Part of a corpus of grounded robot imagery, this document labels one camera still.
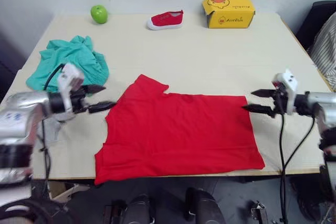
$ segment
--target white tabletop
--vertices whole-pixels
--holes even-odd
[[[105,55],[110,76],[107,89],[89,100],[116,101],[138,75],[145,74],[170,86],[168,92],[212,95],[246,95],[253,103],[272,104],[270,99],[250,95],[257,89],[273,88],[276,73],[289,68],[299,81],[299,92],[330,92],[313,62],[277,14],[257,13],[247,29],[208,29],[205,17],[184,14],[180,29],[150,31],[145,22],[150,15],[111,15],[104,25],[89,16],[57,16],[50,24],[26,64],[17,74],[9,92],[27,91],[27,78],[35,71],[39,51],[52,39],[70,40],[75,35],[90,36],[94,50]],[[94,154],[107,136],[107,111],[78,114],[50,147],[50,178],[94,178]],[[280,117],[251,114],[263,170],[239,170],[233,175],[278,174],[281,166],[278,135]],[[287,158],[304,136],[311,119],[287,116],[284,153]],[[318,149],[317,127],[287,168],[288,173],[315,173],[323,164]],[[35,150],[34,177],[44,177],[43,155]]]

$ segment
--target cardboard box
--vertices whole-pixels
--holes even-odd
[[[255,14],[251,0],[204,0],[208,28],[247,28]]]

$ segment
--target red canvas shoe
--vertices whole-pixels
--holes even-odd
[[[183,11],[166,12],[152,17],[147,22],[151,30],[162,30],[171,28],[180,28],[182,26]]]

